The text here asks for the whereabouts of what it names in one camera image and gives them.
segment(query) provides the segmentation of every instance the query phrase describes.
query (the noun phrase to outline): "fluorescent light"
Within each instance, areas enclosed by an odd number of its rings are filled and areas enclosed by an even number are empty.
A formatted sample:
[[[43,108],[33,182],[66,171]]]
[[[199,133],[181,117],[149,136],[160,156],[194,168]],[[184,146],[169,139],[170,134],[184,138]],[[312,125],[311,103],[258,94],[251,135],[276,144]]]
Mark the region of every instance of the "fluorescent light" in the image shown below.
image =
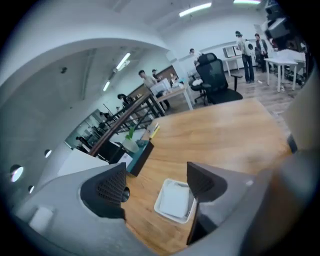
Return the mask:
[[[260,0],[234,0],[234,4],[252,4],[252,5],[258,5],[260,4]]]
[[[31,194],[31,193],[32,193],[32,191],[34,191],[34,188],[35,188],[35,186],[29,186],[29,187],[28,187],[29,194]]]
[[[24,168],[21,166],[18,167],[16,170],[14,170],[11,176],[11,181],[16,182],[20,178],[23,171],[24,171]]]
[[[105,86],[103,87],[104,92],[106,91],[109,85],[110,85],[110,81],[106,82]]]
[[[124,57],[123,59],[120,61],[120,63],[118,64],[118,66],[116,66],[116,69],[120,69],[120,67],[122,66],[123,63],[125,63],[125,61],[130,57],[131,53],[128,52]]]
[[[44,157],[45,157],[45,158],[49,157],[50,154],[51,154],[51,152],[52,152],[52,150],[47,149],[47,150],[44,152]]]
[[[188,15],[190,13],[193,13],[193,12],[205,9],[205,8],[209,8],[211,6],[211,4],[212,4],[211,2],[208,2],[208,3],[205,3],[205,4],[198,5],[196,7],[192,7],[190,9],[188,9],[188,10],[184,10],[184,11],[180,12],[179,16],[182,17],[182,16]]]

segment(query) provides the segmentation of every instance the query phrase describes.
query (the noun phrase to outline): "white table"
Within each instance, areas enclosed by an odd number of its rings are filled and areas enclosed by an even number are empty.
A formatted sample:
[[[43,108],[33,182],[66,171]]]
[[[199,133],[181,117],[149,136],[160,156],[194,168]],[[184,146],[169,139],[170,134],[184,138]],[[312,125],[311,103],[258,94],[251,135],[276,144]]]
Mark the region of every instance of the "white table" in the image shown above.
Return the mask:
[[[297,65],[298,63],[293,60],[288,59],[281,59],[281,58],[265,58],[265,64],[266,64],[266,84],[270,85],[270,72],[269,72],[269,63],[276,64],[278,66],[278,85],[277,85],[277,91],[280,92],[280,86],[281,86],[281,66],[282,66],[282,82],[285,80],[285,66],[294,66],[293,71],[293,83],[292,83],[292,90],[295,90],[296,87],[296,75],[297,75]]]
[[[228,62],[234,62],[235,61],[236,67],[239,70],[237,59],[242,59],[242,55],[237,55],[237,56],[234,56],[234,57],[222,59],[222,62],[225,62],[226,68],[228,69],[229,77],[231,77],[231,73],[230,73],[230,68],[229,68],[229,63]]]
[[[179,94],[183,94],[184,95],[186,103],[188,104],[189,109],[193,110],[194,108],[192,107],[192,103],[191,102],[194,102],[194,100],[193,100],[193,97],[192,97],[191,92],[190,92],[190,87],[187,84],[185,84],[182,88],[181,87],[173,88],[171,92],[168,92],[167,94],[157,98],[156,101],[160,103],[160,102],[163,102],[163,101],[165,101],[167,99],[170,99],[170,98],[172,98],[174,96],[177,96]]]

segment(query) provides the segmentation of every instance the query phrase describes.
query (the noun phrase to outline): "wooden tabletop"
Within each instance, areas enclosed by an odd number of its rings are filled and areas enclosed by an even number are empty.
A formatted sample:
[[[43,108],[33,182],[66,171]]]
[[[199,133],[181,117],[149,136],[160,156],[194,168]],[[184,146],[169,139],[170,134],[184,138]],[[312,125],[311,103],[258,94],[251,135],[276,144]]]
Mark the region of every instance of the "wooden tabletop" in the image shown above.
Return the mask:
[[[177,87],[173,88],[171,92],[168,92],[166,95],[163,95],[156,99],[157,102],[163,102],[164,100],[170,99],[176,95],[182,94],[186,90],[186,87]]]
[[[187,181],[187,161],[257,174],[291,154],[276,121],[255,99],[198,108],[155,119],[160,129],[138,177],[127,177],[130,198],[122,203],[128,228],[160,255],[186,247],[186,224],[160,216],[154,204],[165,179]]]

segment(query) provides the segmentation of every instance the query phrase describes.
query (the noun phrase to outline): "office chair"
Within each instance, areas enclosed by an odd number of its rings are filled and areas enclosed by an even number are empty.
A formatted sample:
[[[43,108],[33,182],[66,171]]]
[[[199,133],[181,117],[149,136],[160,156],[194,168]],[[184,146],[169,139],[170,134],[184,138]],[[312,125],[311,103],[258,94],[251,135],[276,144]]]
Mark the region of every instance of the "office chair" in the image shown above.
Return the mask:
[[[207,93],[206,93],[205,88],[202,86],[202,84],[200,84],[200,85],[192,85],[193,81],[194,80],[190,80],[189,81],[189,86],[190,86],[191,90],[193,90],[195,92],[200,92],[200,95],[194,99],[194,102],[197,103],[198,99],[202,99],[203,100],[203,104],[206,106],[207,105],[207,103],[206,103]]]
[[[201,55],[198,61],[196,71],[201,76],[202,87],[210,103],[219,104],[243,99],[243,96],[237,92],[238,78],[242,78],[242,75],[231,75],[234,77],[234,90],[231,90],[228,89],[229,85],[221,59],[213,53],[207,53]]]

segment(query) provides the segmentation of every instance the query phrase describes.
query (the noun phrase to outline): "person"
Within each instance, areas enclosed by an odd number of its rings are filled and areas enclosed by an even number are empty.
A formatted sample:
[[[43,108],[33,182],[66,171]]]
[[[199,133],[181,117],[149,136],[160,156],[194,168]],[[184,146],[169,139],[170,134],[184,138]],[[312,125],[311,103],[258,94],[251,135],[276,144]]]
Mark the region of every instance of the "person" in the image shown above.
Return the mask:
[[[266,67],[266,58],[268,57],[268,46],[266,44],[266,41],[263,39],[260,39],[260,35],[258,33],[256,33],[255,35],[255,44],[256,47],[261,55],[261,67],[262,67],[262,72],[266,72],[267,71],[267,67]]]
[[[152,76],[155,78],[155,80],[157,82],[160,82],[161,81],[161,78],[159,78],[157,75],[156,75],[156,70],[155,69],[152,69]]]
[[[254,68],[252,66],[252,58],[247,55],[245,43],[246,40],[242,38],[242,34],[239,31],[235,32],[235,36],[238,38],[237,48],[242,52],[242,61],[244,66],[244,76],[247,84],[253,83],[255,81]]]
[[[193,60],[193,63],[195,66],[198,66],[199,65],[199,57],[202,55],[202,53],[200,51],[196,51],[195,49],[191,48],[190,49],[190,52],[189,52],[191,55],[194,56],[194,60]]]
[[[131,97],[126,96],[125,94],[121,93],[118,94],[118,99],[122,100],[122,105],[125,108],[127,105],[129,105],[131,102],[133,102],[134,100]]]
[[[106,119],[108,119],[109,117],[111,117],[110,113],[103,113],[103,112],[100,112],[100,116],[104,116]]]
[[[110,113],[103,113],[103,112],[100,112],[100,116],[104,116],[106,118],[106,122],[109,121],[109,118],[112,117],[112,115]]]
[[[84,137],[76,137],[75,138],[77,141],[80,141],[82,144],[84,144],[86,147],[91,149],[92,147],[90,146],[89,142],[84,138]]]
[[[153,76],[146,75],[146,72],[144,70],[139,71],[139,76],[143,79],[143,84],[145,87],[147,87],[149,90],[152,86],[154,86],[157,83],[157,80]],[[162,92],[159,92],[156,97],[159,98],[163,95]],[[166,110],[170,109],[170,103],[167,99],[163,101],[166,105]],[[161,107],[164,109],[164,105],[162,102],[160,102]]]

